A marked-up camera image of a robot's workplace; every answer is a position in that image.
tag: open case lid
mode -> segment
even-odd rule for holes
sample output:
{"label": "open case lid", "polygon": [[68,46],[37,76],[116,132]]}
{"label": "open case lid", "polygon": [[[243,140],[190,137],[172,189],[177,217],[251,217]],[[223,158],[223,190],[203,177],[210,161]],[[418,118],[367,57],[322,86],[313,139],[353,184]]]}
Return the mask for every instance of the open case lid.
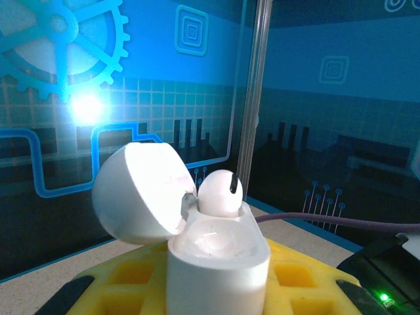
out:
{"label": "open case lid", "polygon": [[101,166],[92,200],[109,234],[123,242],[147,244],[183,231],[186,193],[197,196],[196,186],[169,144],[131,142]]}

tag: bright light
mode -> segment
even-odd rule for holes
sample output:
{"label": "bright light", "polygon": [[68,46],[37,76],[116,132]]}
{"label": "bright light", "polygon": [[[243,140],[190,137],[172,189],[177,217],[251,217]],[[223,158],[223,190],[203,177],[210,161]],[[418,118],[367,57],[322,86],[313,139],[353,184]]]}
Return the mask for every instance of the bright light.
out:
{"label": "bright light", "polygon": [[72,107],[76,125],[95,125],[104,119],[104,105],[93,94],[74,97]]}
{"label": "bright light", "polygon": [[382,293],[379,298],[381,299],[381,301],[383,302],[387,302],[389,300],[389,296],[385,293]]}

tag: black device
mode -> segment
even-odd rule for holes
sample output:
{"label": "black device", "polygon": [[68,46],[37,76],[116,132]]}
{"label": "black device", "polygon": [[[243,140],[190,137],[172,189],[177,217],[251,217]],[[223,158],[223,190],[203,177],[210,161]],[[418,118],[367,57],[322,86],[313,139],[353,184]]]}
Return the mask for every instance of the black device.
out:
{"label": "black device", "polygon": [[337,269],[356,277],[392,315],[420,315],[420,236],[385,237]]}

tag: charging case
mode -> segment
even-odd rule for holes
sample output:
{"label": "charging case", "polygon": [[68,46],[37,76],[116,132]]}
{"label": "charging case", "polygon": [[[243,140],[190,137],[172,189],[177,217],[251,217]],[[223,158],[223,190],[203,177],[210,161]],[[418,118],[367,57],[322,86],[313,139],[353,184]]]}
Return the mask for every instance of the charging case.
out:
{"label": "charging case", "polygon": [[132,142],[101,166],[92,190],[105,230],[127,243],[168,241],[168,315],[261,315],[270,248],[245,202],[214,217],[188,202],[195,183],[166,143]]}

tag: gray cable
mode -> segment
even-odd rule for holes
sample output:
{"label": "gray cable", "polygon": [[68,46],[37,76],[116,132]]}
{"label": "gray cable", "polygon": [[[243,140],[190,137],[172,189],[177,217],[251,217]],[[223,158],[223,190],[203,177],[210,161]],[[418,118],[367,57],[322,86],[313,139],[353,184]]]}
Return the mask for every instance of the gray cable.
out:
{"label": "gray cable", "polygon": [[318,221],[318,222],[349,226],[352,228],[361,228],[364,230],[374,230],[374,231],[388,232],[388,233],[420,232],[420,223],[404,224],[404,223],[375,222],[375,221],[365,221],[365,220],[356,220],[356,219],[348,219],[348,218],[329,217],[326,215],[313,215],[312,213],[283,212],[283,213],[274,213],[272,215],[261,215],[255,218],[257,223],[262,223],[262,222],[271,221],[271,220],[284,220],[284,219],[312,220],[312,221]]}

